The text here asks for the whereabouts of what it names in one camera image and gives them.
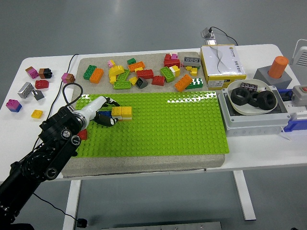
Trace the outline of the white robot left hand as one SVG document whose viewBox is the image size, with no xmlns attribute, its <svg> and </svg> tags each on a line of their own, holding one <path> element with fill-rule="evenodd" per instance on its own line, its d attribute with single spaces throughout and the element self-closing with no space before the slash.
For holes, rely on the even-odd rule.
<svg viewBox="0 0 307 230">
<path fill-rule="evenodd" d="M 98 112 L 105 104 L 120 106 L 115 100 L 110 97 L 99 96 L 81 110 L 76 110 L 73 113 L 82 121 L 82 130 L 87 128 L 90 121 L 93 120 Z"/>
</svg>

